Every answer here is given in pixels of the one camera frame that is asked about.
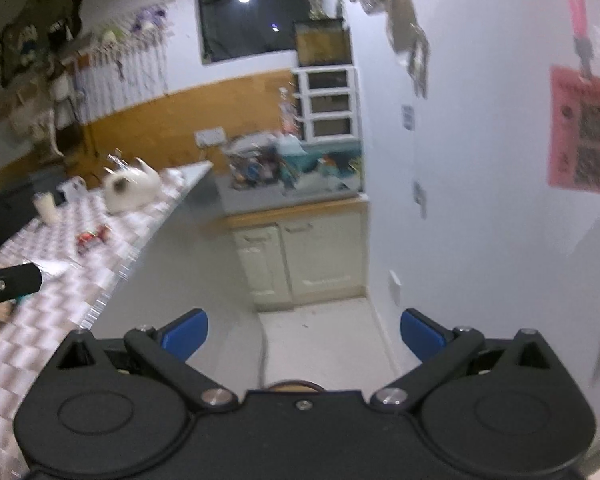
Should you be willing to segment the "red snack packet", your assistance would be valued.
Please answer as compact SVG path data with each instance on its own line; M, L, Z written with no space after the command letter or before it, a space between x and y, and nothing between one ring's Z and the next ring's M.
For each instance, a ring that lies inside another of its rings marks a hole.
M93 231L86 231L76 237L76 252L82 256L94 245L107 244L110 239L111 230L106 224L101 224Z

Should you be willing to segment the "brown white checkered tablecloth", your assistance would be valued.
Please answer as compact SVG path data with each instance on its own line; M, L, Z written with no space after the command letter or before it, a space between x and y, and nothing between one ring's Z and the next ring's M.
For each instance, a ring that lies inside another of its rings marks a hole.
M19 300L0 325L0 479L19 479L27 466L12 433L12 420L35 377L70 330L90 328L114 290L130 274L150 238L176 206L208 176L208 162L164 170L157 198L136 211L110 216L102 192L89 192L60 208L60 221L30 221L0 248L0 269L34 263L41 289ZM101 224L107 244L76 252L76 237Z

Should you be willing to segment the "white cup with lid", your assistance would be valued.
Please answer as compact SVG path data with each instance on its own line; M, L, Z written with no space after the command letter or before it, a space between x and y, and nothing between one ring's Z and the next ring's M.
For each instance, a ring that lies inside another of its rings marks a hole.
M55 197L51 192L36 193L32 197L32 204L46 226L53 226L59 221Z

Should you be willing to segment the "cream low cabinet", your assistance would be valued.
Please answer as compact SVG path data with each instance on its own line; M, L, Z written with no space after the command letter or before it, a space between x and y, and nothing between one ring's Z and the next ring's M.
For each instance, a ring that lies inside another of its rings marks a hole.
M253 303L276 311L365 296L367 216L358 194L227 217Z

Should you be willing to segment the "white cat-shaped ceramic jar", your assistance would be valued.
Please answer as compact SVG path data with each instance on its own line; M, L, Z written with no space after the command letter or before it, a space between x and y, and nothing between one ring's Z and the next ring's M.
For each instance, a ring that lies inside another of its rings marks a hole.
M136 158L135 166L108 170L102 180L104 203L110 214L122 214L137 210L151 203L161 188L158 172L141 158Z

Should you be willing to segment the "pink hanging card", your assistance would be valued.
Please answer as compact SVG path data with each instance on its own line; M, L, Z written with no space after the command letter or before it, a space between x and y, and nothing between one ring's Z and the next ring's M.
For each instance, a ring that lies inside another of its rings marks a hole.
M550 69L550 154L552 188L600 194L600 78L577 70Z

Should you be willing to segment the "white drawer unit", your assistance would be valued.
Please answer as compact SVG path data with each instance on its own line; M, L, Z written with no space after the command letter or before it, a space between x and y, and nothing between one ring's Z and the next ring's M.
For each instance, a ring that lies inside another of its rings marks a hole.
M296 121L305 144L360 138L358 84L353 65L296 67Z

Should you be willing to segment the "glass fish tank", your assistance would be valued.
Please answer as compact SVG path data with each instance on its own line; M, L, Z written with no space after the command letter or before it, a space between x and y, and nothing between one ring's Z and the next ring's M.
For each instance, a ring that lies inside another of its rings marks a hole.
M301 67L352 63L349 31L342 18L295 22L294 39Z

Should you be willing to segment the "dark window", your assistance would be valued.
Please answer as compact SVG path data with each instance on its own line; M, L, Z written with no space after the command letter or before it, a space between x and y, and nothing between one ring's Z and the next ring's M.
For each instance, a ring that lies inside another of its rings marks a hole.
M294 50L294 24L309 18L308 0L198 0L202 60Z

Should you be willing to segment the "white wall socket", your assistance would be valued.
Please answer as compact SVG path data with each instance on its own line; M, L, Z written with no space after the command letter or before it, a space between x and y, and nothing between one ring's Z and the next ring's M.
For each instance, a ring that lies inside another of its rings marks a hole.
M399 307L401 304L402 284L400 278L398 278L396 272L394 272L393 270L389 271L388 284L391 300L395 306Z

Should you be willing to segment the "dark wall tapestry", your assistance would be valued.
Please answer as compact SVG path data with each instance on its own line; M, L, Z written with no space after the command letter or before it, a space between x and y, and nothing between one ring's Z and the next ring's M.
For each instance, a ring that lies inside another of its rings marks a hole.
M0 36L1 86L79 36L83 0L27 0Z

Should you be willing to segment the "white macrame wall hanging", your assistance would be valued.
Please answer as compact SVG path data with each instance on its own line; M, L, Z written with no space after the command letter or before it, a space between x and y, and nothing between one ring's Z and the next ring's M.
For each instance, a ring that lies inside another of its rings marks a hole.
M66 66L87 125L170 93L170 2L141 6L96 26Z

